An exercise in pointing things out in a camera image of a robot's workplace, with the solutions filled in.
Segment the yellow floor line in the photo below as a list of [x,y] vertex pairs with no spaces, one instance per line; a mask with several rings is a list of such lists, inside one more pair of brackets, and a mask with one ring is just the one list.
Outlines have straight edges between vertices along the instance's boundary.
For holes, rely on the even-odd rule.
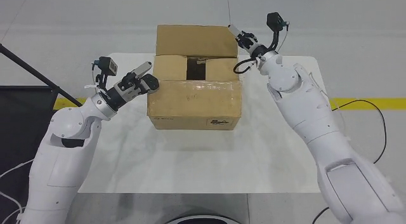
[[[81,103],[86,101],[85,98],[77,98],[77,100]],[[330,100],[331,107],[334,108],[336,106],[335,103],[338,105],[342,105],[348,103],[352,100],[356,100],[355,98],[334,98]],[[377,105],[382,110],[406,110],[406,98],[364,98],[364,100],[370,101],[373,104]],[[76,107],[72,102],[67,100],[66,98],[58,98],[56,99],[54,109],[59,110],[65,107]],[[365,102],[355,102],[348,106],[341,108],[343,110],[371,110],[375,109],[372,105],[365,103]]]

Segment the floor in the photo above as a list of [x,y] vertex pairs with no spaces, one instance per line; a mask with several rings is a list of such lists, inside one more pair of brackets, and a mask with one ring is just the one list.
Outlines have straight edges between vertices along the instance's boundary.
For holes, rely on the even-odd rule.
[[[113,52],[153,53],[160,23],[228,25],[270,41],[266,14],[291,22],[281,52],[318,62],[331,97],[399,97],[406,50],[406,0],[0,0],[0,43],[75,97],[87,97],[90,62]],[[0,84],[40,84],[0,56]],[[379,114],[343,112],[351,144],[374,159]],[[404,111],[385,111],[388,149],[377,164],[406,199]],[[218,213],[242,223],[311,223],[320,194],[79,194],[67,223],[162,223]],[[330,212],[319,223],[337,223]]]

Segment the white table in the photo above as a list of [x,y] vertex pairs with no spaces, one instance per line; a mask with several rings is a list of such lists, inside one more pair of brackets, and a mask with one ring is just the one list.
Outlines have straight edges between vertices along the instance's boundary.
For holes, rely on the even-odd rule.
[[[113,53],[118,64],[108,88],[154,54]],[[324,89],[316,59],[302,64]],[[103,122],[81,193],[319,192],[311,154],[284,121],[257,70],[244,74],[242,117],[233,131],[156,130],[139,96]]]

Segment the white robot link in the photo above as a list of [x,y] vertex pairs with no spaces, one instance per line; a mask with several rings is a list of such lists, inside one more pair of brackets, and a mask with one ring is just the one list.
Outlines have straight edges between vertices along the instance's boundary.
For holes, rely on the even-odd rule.
[[107,91],[107,76],[115,76],[117,66],[107,57],[100,57],[95,64],[101,69],[97,77],[99,92],[82,107],[61,109],[51,119],[31,166],[23,224],[65,223],[69,207],[88,174],[102,120],[109,121],[124,104],[159,87],[154,76],[145,74],[152,67],[145,62]]
[[[280,21],[280,30],[283,24],[289,22]],[[375,165],[349,145],[334,121],[328,100],[309,73],[300,64],[284,67],[275,45],[267,48],[253,34],[233,25],[229,29],[250,54],[249,61],[259,60],[258,69],[268,76],[273,100],[309,148],[317,165],[318,186],[334,216],[341,223],[403,223],[398,214],[403,211],[400,199]],[[236,71],[241,64],[236,65],[236,73],[241,73]]]

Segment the black panel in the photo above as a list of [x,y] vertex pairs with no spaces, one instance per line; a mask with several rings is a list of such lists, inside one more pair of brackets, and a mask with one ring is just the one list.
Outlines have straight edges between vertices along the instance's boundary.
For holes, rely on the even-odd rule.
[[[56,94],[47,86],[0,86],[0,174],[33,159],[53,115]],[[0,179],[0,191],[27,204],[31,164]],[[17,209],[0,197],[0,220]],[[15,216],[8,223],[15,223]]]

